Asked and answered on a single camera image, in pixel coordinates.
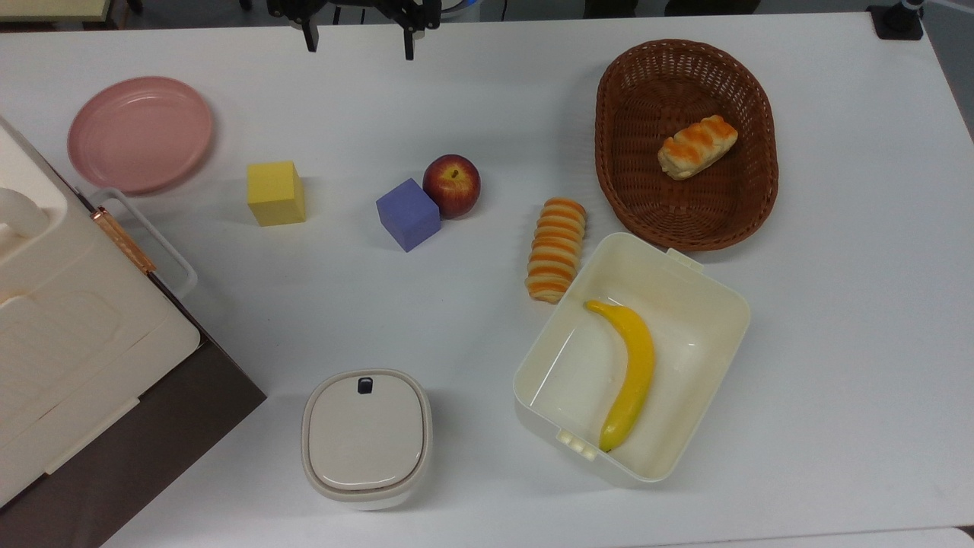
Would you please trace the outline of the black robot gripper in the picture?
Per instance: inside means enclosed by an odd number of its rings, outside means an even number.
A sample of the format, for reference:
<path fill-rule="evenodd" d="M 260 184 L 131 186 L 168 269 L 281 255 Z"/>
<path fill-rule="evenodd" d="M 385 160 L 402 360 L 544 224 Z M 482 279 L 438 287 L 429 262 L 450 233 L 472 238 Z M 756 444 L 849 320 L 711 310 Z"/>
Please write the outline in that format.
<path fill-rule="evenodd" d="M 406 60 L 415 58 L 416 31 L 435 29 L 441 24 L 441 1 L 267 1 L 268 12 L 277 18 L 286 18 L 296 28 L 303 29 L 307 51 L 315 53 L 319 46 L 319 28 L 314 15 L 327 4 L 339 7 L 375 9 L 387 20 L 403 28 L 403 46 Z"/>

